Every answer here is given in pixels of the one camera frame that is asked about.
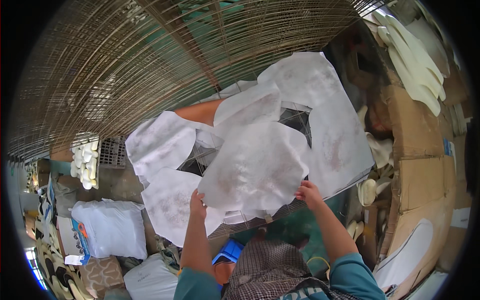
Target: hand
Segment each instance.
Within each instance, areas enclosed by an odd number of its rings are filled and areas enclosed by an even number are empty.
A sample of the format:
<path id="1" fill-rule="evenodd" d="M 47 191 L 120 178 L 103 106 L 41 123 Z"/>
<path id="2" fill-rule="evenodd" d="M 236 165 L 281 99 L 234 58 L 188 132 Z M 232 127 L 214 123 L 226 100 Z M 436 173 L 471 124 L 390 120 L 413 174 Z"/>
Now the hand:
<path id="1" fill-rule="evenodd" d="M 205 197 L 205 194 L 199 194 L 197 189 L 193 191 L 190 199 L 190 216 L 200 216 L 205 220 L 207 217 L 207 207 L 202 201 L 203 197 Z"/>
<path id="2" fill-rule="evenodd" d="M 305 201 L 310 210 L 316 210 L 323 203 L 323 198 L 317 186 L 308 180 L 302 180 L 301 185 L 295 192 L 295 196 L 298 200 Z"/>

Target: blue plastic crate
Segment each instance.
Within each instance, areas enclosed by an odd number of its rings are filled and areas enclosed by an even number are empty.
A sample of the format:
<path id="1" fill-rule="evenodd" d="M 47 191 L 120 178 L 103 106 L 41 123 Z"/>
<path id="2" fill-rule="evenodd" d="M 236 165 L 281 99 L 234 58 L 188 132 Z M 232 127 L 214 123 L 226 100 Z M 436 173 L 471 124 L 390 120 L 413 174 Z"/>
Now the blue plastic crate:
<path id="1" fill-rule="evenodd" d="M 223 247 L 220 249 L 220 252 L 217 254 L 217 256 L 215 256 L 215 258 L 212 260 L 212 264 L 215 264 L 215 262 L 220 258 L 220 256 L 225 256 L 234 263 L 236 263 L 242 250 L 242 244 L 240 244 L 236 240 L 228 239 L 225 245 L 223 245 Z"/>

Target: window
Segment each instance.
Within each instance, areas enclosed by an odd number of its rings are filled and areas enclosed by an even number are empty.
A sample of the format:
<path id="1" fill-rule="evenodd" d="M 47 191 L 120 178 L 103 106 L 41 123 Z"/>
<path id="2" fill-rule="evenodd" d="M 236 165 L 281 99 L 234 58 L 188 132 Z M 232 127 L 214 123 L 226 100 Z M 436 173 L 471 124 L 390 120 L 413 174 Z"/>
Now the window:
<path id="1" fill-rule="evenodd" d="M 35 257 L 35 252 L 33 251 L 33 248 L 26 249 L 25 255 L 27 257 L 27 260 L 30 264 L 30 267 L 32 268 L 33 274 L 35 275 L 38 283 L 43 289 L 47 289 L 42 273 L 40 272 L 40 270 L 38 269 L 38 265 L 36 264 L 36 257 Z"/>

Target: teal shirt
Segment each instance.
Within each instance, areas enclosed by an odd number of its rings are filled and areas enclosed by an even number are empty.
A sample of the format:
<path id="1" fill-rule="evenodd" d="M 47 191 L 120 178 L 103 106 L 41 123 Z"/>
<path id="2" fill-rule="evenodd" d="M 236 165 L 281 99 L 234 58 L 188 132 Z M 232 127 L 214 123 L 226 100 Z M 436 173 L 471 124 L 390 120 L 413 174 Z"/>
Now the teal shirt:
<path id="1" fill-rule="evenodd" d="M 350 253 L 332 264 L 330 288 L 352 294 L 360 300 L 385 300 L 384 292 L 378 287 L 372 273 L 361 255 Z M 220 299 L 218 284 L 211 275 L 183 268 L 179 276 L 174 300 Z M 301 288 L 290 292 L 279 300 L 328 300 L 321 288 Z"/>

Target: yellow cable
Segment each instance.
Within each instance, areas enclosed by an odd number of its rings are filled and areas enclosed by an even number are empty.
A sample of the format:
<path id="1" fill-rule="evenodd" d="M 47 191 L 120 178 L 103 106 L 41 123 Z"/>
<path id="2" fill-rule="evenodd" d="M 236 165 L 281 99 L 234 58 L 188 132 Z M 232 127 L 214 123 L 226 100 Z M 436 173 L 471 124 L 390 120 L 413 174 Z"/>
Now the yellow cable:
<path id="1" fill-rule="evenodd" d="M 314 259 L 321 259 L 321 260 L 323 260 L 323 261 L 327 264 L 328 269 L 330 269 L 330 265 L 328 264 L 328 261 L 327 261 L 326 259 L 324 259 L 323 257 L 321 257 L 321 256 L 314 256 L 314 257 L 312 257 L 311 259 L 309 259 L 309 260 L 307 261 L 307 264 L 308 264 L 309 262 L 311 262 L 312 260 L 314 260 Z"/>

